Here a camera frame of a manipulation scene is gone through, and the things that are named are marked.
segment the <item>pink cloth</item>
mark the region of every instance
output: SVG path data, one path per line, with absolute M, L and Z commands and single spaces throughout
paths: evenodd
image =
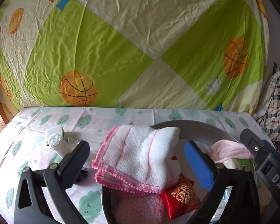
M 134 195 L 162 193 L 178 183 L 180 165 L 171 157 L 179 132 L 176 127 L 113 128 L 92 161 L 96 182 Z
M 253 156 L 244 144 L 220 140 L 209 148 L 208 155 L 217 162 L 224 162 L 230 158 L 251 159 Z
M 157 194 L 143 197 L 123 197 L 114 212 L 117 224 L 161 224 L 164 203 Z

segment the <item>blue square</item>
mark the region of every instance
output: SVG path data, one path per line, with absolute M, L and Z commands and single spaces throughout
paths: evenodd
M 60 0 L 60 2 L 57 4 L 57 8 L 62 11 L 68 2 L 69 0 Z

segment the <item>blue gripper pad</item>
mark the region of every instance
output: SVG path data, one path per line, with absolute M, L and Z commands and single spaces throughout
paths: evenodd
M 184 145 L 184 155 L 191 165 L 200 185 L 210 192 L 214 185 L 213 172 L 190 142 Z

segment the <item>white towel with pink trim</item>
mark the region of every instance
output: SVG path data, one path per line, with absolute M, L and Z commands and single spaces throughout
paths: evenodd
M 92 167 L 96 182 L 132 194 L 160 194 L 175 185 L 181 172 L 172 160 L 180 130 L 122 125 L 105 137 Z

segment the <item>checkered cloth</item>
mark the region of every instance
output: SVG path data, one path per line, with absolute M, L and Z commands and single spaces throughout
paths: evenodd
M 276 80 L 276 86 L 268 108 L 263 117 L 257 119 L 257 122 L 270 139 L 277 143 L 280 142 L 280 73 L 274 79 Z

